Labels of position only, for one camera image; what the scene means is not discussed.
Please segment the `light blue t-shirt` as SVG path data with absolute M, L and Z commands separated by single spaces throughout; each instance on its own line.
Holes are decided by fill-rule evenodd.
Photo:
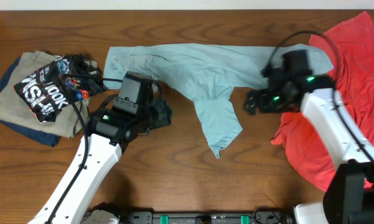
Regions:
M 121 87 L 127 72 L 152 77 L 175 89 L 193 102 L 209 148 L 218 157 L 222 149 L 241 133 L 242 127 L 230 102 L 235 87 L 265 89 L 261 74 L 270 60 L 281 63 L 281 55 L 304 49 L 314 73 L 333 69 L 328 55 L 317 47 L 296 44 L 281 47 L 166 44 L 137 47 L 110 47 L 104 69 L 105 85 Z

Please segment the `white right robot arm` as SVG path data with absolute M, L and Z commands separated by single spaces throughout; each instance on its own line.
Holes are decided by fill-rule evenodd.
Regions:
M 305 50 L 283 54 L 279 67 L 267 63 L 268 87 L 251 90 L 249 114 L 301 112 L 327 149 L 335 175 L 321 202 L 294 207 L 295 223 L 374 223 L 374 146 L 349 115 L 335 83 L 315 75 Z

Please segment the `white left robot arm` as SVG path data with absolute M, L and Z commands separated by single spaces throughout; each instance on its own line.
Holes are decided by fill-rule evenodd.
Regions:
M 83 137 L 77 153 L 31 224 L 120 223 L 121 216 L 107 207 L 88 211 L 88 206 L 127 145 L 170 125 L 172 117 L 158 81 L 127 72 L 120 83 L 119 94 L 107 97 L 88 122 L 80 123 Z

